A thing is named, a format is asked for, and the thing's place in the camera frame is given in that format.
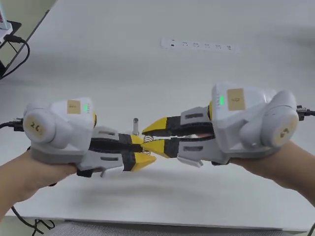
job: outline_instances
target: finger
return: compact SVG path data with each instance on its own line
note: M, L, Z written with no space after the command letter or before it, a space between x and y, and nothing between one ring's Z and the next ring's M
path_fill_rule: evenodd
M77 168L75 165L55 165L55 168L58 169L58 172L62 173L65 175L65 177L75 174L77 172Z

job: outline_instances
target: round knob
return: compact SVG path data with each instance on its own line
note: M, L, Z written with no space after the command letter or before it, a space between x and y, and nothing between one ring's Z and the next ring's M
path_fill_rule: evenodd
M26 136L35 143L49 143L56 134L53 115L45 109L35 109L26 113L23 119Z
M299 117L294 109L278 106L269 110L263 117L261 140L271 148L286 144L294 134Z

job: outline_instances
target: tan sticker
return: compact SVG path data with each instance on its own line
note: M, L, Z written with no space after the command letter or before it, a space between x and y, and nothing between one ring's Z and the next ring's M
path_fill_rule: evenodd
M45 127L34 116L27 116L23 127L39 139L45 134Z
M297 123L299 119L297 117L292 117L291 120L283 125L275 134L274 136L274 143L277 146L283 145L285 142L288 141L286 137L292 136L291 132L294 132L296 129Z
M227 91L227 103L229 111L245 110L244 89L234 88Z
M67 113L68 114L81 114L81 102L78 100L68 100Z

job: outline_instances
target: white table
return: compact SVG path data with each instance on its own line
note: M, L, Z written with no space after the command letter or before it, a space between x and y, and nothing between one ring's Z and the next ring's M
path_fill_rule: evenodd
M142 129L206 106L223 80L290 89L314 108L314 8L308 0L59 0L30 40L29 61L0 81L0 121L36 99L90 96L98 124L125 132L138 117ZM234 43L240 53L171 51L162 37ZM310 152L314 121L293 138ZM7 129L0 144L2 164L29 142ZM163 158L106 180L72 176L16 208L24 217L237 228L306 230L315 220L303 197L242 168Z

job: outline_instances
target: cable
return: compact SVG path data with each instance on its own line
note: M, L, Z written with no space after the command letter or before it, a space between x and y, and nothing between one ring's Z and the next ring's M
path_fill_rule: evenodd
M11 42L8 42L8 44L10 44L11 48L13 48L13 50L14 50L16 53L18 53L18 50L15 49L15 47L12 45Z
M23 132L23 119L16 119L14 121L10 121L10 122L6 122L6 123L2 123L0 124L0 129L5 128L5 127L11 127L13 128L14 131L19 131L19 132ZM27 222L25 219L23 219L23 217L21 217L21 215L18 213L18 211L16 210L16 208L13 206L11 207L11 210L13 211L13 213L16 215L16 217L26 226L34 229L32 236L35 236L36 233L39 233L41 235L44 234L44 232L40 229L38 229L38 225L39 224L43 224L47 229L51 230L55 227L55 223L51 220L49 220L49 222L52 224L52 226L49 226L46 222L44 222L43 220L39 220L39 219L35 219L35 224L32 225L29 222Z
M296 112L299 115L299 121L303 121L305 117L315 116L315 111L311 111L310 109L302 107L301 105L296 107Z
M25 59L21 63L19 63L15 68L13 68L10 72L8 72L5 75L3 75L2 78L5 78L5 77L9 76L14 71L16 71L21 65L23 65L29 59L30 54L31 54L30 46L27 43L27 41L25 41L24 39L22 39L20 37L17 37L15 35L6 35L4 37L4 40L7 41L7 42L10 42L10 43L23 43L26 46L28 52L27 52L27 55L26 55Z
M312 227L311 227L309 233L307 234L307 236L311 236L313 234L313 232L314 232L314 229L315 229L315 223L312 225Z

